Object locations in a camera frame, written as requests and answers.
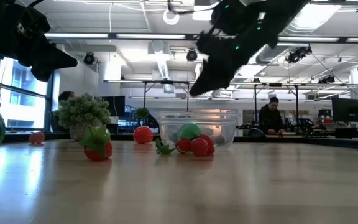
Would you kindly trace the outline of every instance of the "red ball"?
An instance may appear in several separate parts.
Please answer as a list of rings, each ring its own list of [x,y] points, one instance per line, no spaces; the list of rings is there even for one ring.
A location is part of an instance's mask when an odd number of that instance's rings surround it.
[[[208,155],[214,154],[214,152],[215,152],[214,141],[212,141],[212,139],[206,134],[202,134],[202,135],[198,136],[198,138],[204,139],[208,143],[207,154]]]
[[[84,146],[84,154],[92,161],[103,161],[108,159],[112,155],[112,142],[110,141],[104,146],[104,156],[102,156],[98,151],[89,151],[86,146]]]
[[[178,148],[180,153],[187,154],[191,150],[191,141],[187,139],[181,139],[177,141],[175,146]]]
[[[208,152],[208,143],[204,139],[194,139],[191,141],[191,150],[195,156],[205,156]]]
[[[134,139],[137,144],[145,144],[153,141],[153,132],[147,126],[141,126],[135,129]]]
[[[45,141],[45,135],[41,131],[32,133],[29,137],[31,144],[41,144],[43,141]]]

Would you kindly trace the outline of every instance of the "wooden table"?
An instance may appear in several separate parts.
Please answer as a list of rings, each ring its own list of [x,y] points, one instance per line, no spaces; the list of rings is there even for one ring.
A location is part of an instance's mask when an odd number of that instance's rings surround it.
[[[90,162],[71,140],[0,148],[0,223],[358,223],[358,151],[234,144],[160,157],[116,141]]]

